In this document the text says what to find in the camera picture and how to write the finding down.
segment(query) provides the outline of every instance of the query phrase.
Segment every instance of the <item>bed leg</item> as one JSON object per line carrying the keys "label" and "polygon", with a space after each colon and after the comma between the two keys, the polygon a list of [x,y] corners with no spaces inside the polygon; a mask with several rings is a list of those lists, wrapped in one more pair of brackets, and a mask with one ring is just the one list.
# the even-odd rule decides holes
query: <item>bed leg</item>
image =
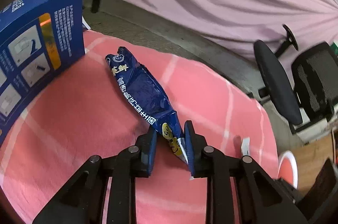
{"label": "bed leg", "polygon": [[93,0],[92,1],[92,13],[97,13],[99,11],[99,7],[100,7],[100,1],[101,0]]}

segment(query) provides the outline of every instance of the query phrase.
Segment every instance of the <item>yellow logo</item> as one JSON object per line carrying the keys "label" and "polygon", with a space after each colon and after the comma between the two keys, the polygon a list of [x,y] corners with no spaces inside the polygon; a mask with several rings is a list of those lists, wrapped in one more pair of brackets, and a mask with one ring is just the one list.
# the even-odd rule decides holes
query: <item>yellow logo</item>
{"label": "yellow logo", "polygon": [[177,141],[176,137],[173,137],[171,129],[169,128],[167,123],[164,123],[162,125],[162,135],[165,139],[168,140],[169,146],[171,147],[174,155],[180,156],[182,154],[182,150],[179,146],[179,143]]}
{"label": "yellow logo", "polygon": [[119,70],[116,69],[117,67],[112,68],[112,73],[115,76],[115,74],[119,73],[120,71],[127,71],[127,65],[120,65]]}

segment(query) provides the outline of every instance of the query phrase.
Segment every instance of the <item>plastic food packaging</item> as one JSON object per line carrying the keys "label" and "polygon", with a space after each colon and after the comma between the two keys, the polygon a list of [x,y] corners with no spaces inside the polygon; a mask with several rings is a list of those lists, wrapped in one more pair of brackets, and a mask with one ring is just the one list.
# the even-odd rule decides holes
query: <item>plastic food packaging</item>
{"label": "plastic food packaging", "polygon": [[124,97],[153,128],[167,139],[173,153],[188,163],[185,138],[164,89],[148,69],[125,47],[106,61]]}

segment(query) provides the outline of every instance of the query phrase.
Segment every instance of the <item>blue cardboard box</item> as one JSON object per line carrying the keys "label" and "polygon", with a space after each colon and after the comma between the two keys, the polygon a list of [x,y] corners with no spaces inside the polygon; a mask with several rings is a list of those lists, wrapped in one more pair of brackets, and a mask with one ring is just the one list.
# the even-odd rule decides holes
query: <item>blue cardboard box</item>
{"label": "blue cardboard box", "polygon": [[33,98],[84,54],[82,0],[14,0],[1,11],[0,145]]}

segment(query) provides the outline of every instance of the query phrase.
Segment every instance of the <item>pink tablecloth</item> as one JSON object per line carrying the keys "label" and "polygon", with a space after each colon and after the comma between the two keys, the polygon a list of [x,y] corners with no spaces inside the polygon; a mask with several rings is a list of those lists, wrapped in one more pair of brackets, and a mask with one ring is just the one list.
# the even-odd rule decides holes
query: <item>pink tablecloth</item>
{"label": "pink tablecloth", "polygon": [[[253,158],[277,176],[276,144],[266,112],[224,78],[199,62],[94,31],[84,33],[84,42],[86,56],[39,94],[0,149],[0,185],[26,223],[91,155],[116,155],[147,131],[104,60],[119,46],[126,46],[158,79],[181,125],[191,119],[208,144],[230,156],[239,157],[240,139],[250,137]],[[140,224],[202,224],[206,180],[190,180],[187,166],[160,137],[152,176],[136,181],[136,206]]]}

